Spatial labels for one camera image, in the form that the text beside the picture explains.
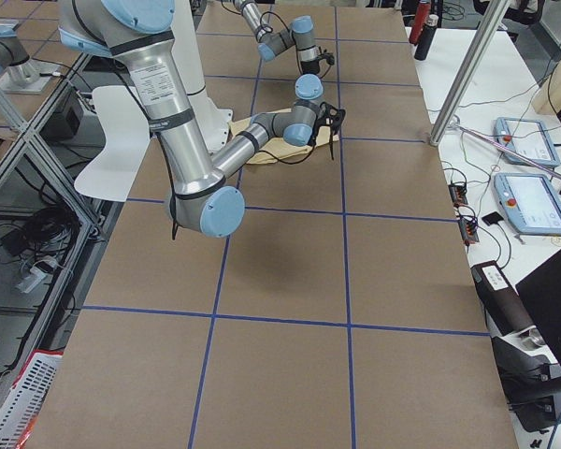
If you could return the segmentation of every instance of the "black cylinder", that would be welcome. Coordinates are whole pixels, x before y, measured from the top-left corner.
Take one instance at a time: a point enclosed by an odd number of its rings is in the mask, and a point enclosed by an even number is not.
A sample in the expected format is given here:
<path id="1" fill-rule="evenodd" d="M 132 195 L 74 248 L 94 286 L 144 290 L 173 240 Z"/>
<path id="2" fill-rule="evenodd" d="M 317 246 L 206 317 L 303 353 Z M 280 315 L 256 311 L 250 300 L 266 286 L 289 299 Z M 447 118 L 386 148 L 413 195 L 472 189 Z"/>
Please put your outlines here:
<path id="1" fill-rule="evenodd" d="M 439 16 L 436 14 L 430 14 L 428 19 L 424 24 L 424 29 L 418 40 L 418 47 L 415 49 L 415 54 L 413 57 L 418 61 L 423 61 L 428 55 L 430 50 L 430 45 L 432 45 L 432 39 L 434 34 L 437 32 L 437 24 L 439 23 Z"/>

